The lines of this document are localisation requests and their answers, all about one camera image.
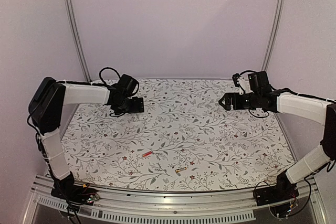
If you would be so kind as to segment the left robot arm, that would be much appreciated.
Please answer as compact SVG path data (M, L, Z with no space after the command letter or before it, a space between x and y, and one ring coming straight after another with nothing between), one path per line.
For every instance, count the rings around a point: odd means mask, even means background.
M65 180L71 177L71 171L60 140L64 105L104 104L110 107L115 116L143 113L144 100L136 97L138 89L139 82L126 74L112 85L57 81L52 77L45 77L40 83L28 106L27 124L36 131L39 150L52 178L61 180L57 190L67 200L77 197L78 188Z

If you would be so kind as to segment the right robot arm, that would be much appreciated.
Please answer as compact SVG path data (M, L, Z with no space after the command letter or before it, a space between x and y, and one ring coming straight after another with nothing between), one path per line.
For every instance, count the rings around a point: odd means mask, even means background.
M320 144L277 176L271 196L276 201L282 201L291 194L298 181L323 167L332 169L335 165L335 101L297 93L289 88L275 89L265 71L247 70L246 73L247 81L241 80L239 73L232 76L239 92L222 96L218 103L225 110L262 109L264 112L295 115L324 127Z

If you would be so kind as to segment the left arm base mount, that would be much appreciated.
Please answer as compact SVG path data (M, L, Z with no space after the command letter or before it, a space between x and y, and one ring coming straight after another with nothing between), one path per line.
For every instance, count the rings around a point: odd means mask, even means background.
M76 205L93 205L100 199L98 191L91 188L89 183L75 185L71 181L54 181L51 195Z

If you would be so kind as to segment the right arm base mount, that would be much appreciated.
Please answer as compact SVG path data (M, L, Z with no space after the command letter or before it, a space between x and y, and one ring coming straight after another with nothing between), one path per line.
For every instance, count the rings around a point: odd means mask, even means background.
M253 197L257 206L274 204L277 202L289 200L299 196L296 184L280 180L274 186L267 184L267 187L255 187Z

